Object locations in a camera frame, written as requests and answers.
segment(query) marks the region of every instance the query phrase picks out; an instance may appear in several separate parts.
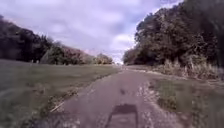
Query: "grass field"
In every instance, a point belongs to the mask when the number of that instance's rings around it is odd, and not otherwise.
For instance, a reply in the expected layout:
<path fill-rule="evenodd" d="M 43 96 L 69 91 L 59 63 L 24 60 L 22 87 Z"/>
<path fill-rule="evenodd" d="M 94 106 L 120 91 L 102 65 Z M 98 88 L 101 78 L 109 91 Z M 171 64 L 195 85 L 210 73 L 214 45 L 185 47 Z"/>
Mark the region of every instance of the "grass field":
<path fill-rule="evenodd" d="M 0 60 L 0 128 L 18 127 L 52 109 L 96 79 L 116 73 L 111 66 L 50 66 Z"/>
<path fill-rule="evenodd" d="M 196 80 L 154 79 L 158 104 L 175 112 L 186 128 L 224 127 L 224 84 Z"/>

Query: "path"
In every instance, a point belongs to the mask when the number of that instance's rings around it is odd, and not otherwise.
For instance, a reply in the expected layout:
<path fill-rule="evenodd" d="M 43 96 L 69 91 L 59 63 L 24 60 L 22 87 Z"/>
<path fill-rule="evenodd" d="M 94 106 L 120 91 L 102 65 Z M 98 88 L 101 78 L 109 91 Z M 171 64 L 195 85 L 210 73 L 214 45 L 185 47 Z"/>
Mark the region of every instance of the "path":
<path fill-rule="evenodd" d="M 66 101 L 59 109 L 63 115 L 51 116 L 38 127 L 181 128 L 175 116 L 156 105 L 149 86 L 148 77 L 140 72 L 103 78 Z"/>

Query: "sky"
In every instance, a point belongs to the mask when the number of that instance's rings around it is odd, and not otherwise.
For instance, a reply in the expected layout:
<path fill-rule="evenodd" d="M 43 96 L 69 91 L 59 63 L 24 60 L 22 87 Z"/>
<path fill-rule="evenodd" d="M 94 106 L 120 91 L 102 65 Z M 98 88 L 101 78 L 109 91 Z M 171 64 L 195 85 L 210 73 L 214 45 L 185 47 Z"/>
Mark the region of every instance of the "sky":
<path fill-rule="evenodd" d="M 20 27 L 89 54 L 122 63 L 134 47 L 137 24 L 181 0 L 1 0 L 0 14 Z"/>

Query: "treeline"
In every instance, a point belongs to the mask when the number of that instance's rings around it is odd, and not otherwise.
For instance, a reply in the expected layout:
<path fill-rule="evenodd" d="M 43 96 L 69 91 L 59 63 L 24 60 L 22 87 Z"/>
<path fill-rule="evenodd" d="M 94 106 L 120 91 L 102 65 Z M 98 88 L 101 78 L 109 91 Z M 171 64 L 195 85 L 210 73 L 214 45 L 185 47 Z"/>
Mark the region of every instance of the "treeline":
<path fill-rule="evenodd" d="M 136 46 L 126 51 L 124 63 L 161 65 L 169 60 L 181 66 L 224 66 L 223 8 L 219 0 L 185 0 L 147 15 L 137 25 Z"/>
<path fill-rule="evenodd" d="M 70 48 L 47 36 L 20 28 L 0 16 L 0 58 L 44 64 L 111 64 L 103 54 L 97 57 Z"/>

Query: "grass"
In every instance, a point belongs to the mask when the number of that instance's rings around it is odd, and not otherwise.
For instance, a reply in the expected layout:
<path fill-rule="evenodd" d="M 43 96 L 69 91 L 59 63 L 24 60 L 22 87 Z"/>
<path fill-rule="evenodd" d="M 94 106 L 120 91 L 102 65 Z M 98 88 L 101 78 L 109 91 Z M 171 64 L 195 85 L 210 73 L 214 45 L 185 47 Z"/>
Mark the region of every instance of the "grass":
<path fill-rule="evenodd" d="M 200 64 L 191 64 L 181 67 L 178 61 L 171 62 L 166 60 L 164 65 L 157 66 L 128 66 L 129 69 L 155 71 L 166 75 L 174 75 L 198 80 L 222 80 L 223 69 L 212 66 L 206 62 Z"/>
<path fill-rule="evenodd" d="M 156 79 L 158 104 L 175 112 L 186 128 L 224 127 L 224 85 L 192 80 Z"/>
<path fill-rule="evenodd" d="M 45 116 L 56 102 L 92 81 L 116 73 L 111 66 L 50 66 L 0 60 L 0 128 Z"/>

